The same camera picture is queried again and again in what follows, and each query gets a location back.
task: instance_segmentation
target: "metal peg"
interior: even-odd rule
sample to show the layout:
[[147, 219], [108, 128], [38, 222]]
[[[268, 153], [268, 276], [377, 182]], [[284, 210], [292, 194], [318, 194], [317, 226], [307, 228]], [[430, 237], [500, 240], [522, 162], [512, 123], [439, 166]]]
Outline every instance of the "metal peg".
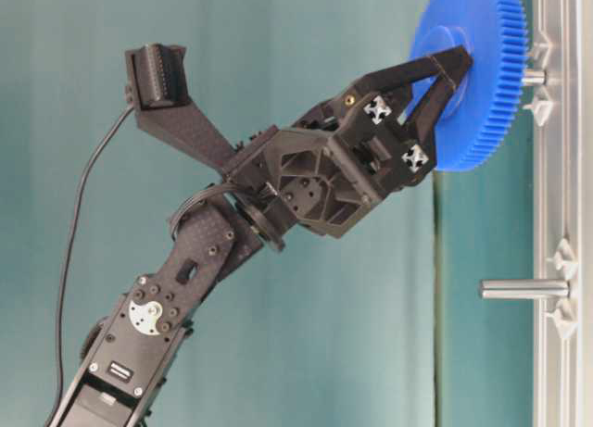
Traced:
[[541, 69], [526, 69], [523, 75], [523, 86], [541, 86], [546, 84], [546, 71]]
[[483, 299], [551, 299], [568, 297], [570, 287], [564, 280], [482, 281], [479, 295]]

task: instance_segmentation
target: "silver metal rod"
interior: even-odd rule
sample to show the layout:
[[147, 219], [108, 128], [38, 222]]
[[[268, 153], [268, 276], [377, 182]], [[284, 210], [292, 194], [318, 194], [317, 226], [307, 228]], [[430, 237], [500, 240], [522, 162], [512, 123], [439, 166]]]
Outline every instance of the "silver metal rod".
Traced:
[[541, 69], [526, 69], [523, 75], [523, 86], [541, 86], [546, 84], [546, 71]]
[[568, 297], [570, 288], [564, 280], [481, 281], [479, 295], [483, 299], [550, 299]]

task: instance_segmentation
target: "wire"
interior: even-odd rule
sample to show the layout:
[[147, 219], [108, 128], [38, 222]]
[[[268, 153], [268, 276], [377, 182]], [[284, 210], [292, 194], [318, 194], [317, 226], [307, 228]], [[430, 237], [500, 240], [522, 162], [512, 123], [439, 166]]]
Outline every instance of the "wire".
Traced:
[[68, 273], [70, 260], [72, 258], [72, 247], [74, 246], [74, 238], [76, 237], [76, 230], [78, 229], [78, 221], [81, 214], [82, 195], [84, 194], [84, 188], [86, 181], [88, 180], [89, 174], [95, 165], [95, 162], [111, 141], [113, 136], [116, 134], [121, 126], [121, 123], [125, 121], [128, 116], [132, 113], [133, 106], [129, 105], [118, 117], [116, 122], [113, 124], [109, 132], [101, 143], [96, 147], [91, 157], [86, 162], [84, 170], [82, 171], [81, 179], [79, 180], [78, 187], [76, 190], [76, 198], [74, 201], [74, 213], [72, 214], [72, 220], [70, 221], [68, 242], [66, 244], [66, 253], [62, 263], [62, 270], [59, 279], [59, 288], [57, 292], [57, 310], [56, 310], [56, 375], [57, 375], [57, 388], [56, 388], [56, 399], [54, 400], [54, 406], [49, 414], [49, 417], [45, 421], [45, 427], [48, 427], [56, 416], [57, 410], [59, 409], [62, 396], [64, 394], [64, 361], [62, 357], [62, 315], [64, 312], [64, 296], [66, 294], [66, 283], [68, 281]]
[[239, 186], [234, 183], [221, 183], [212, 185], [209, 188], [195, 193], [191, 197], [187, 198], [175, 213], [169, 219], [169, 234], [173, 240], [177, 237], [180, 225], [183, 223], [183, 218], [191, 211], [201, 206], [206, 199], [211, 198], [214, 195], [227, 194], [227, 193], [238, 193], [241, 195], [252, 195], [246, 188]]

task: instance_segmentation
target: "robotic arm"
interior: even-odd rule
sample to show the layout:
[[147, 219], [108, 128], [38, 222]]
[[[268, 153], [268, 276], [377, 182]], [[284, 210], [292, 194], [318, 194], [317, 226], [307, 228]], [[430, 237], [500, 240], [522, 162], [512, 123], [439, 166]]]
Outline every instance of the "robotic arm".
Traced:
[[[210, 166], [221, 183], [173, 215], [168, 259], [140, 276], [87, 339], [51, 427], [142, 423], [219, 281], [264, 243], [281, 251], [296, 224], [341, 237], [436, 166], [435, 125], [473, 63], [459, 46], [369, 73], [292, 126], [232, 147], [187, 93], [184, 52], [161, 44], [127, 52], [127, 100], [140, 129]], [[432, 86], [403, 118], [412, 84], [427, 78]]]

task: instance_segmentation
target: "gear teeth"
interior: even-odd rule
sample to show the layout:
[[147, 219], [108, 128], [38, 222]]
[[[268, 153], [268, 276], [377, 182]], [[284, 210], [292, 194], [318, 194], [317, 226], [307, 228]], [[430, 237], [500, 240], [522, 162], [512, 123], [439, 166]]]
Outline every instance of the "gear teeth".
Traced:
[[461, 170], [473, 169], [494, 154], [514, 120], [523, 93], [528, 44], [523, 4], [521, 0], [496, 0], [496, 3], [502, 41], [497, 88], [482, 129], [461, 159]]

